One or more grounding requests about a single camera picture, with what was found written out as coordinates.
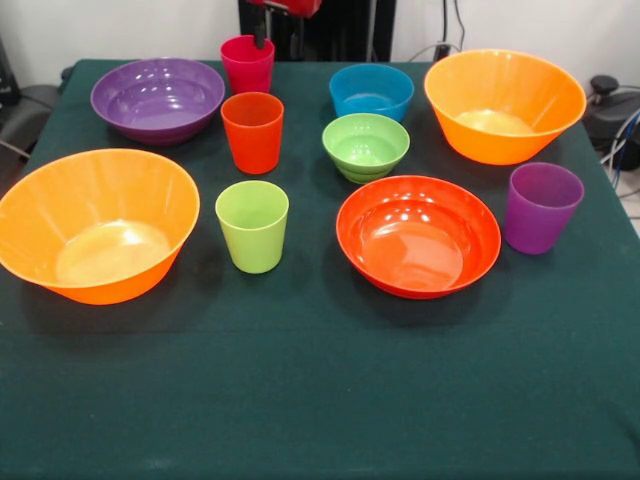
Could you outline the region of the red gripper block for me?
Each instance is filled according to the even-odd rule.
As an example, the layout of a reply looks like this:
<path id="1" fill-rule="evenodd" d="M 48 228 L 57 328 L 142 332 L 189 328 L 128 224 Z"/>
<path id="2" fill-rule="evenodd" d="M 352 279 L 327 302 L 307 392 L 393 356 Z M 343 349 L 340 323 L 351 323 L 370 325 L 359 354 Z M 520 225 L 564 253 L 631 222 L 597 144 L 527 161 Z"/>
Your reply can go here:
<path id="1" fill-rule="evenodd" d="M 248 0 L 252 5 L 265 7 L 263 12 L 254 14 L 254 45 L 263 50 L 266 36 L 273 36 L 273 12 L 275 8 L 297 17 L 313 17 L 321 6 L 321 0 Z"/>

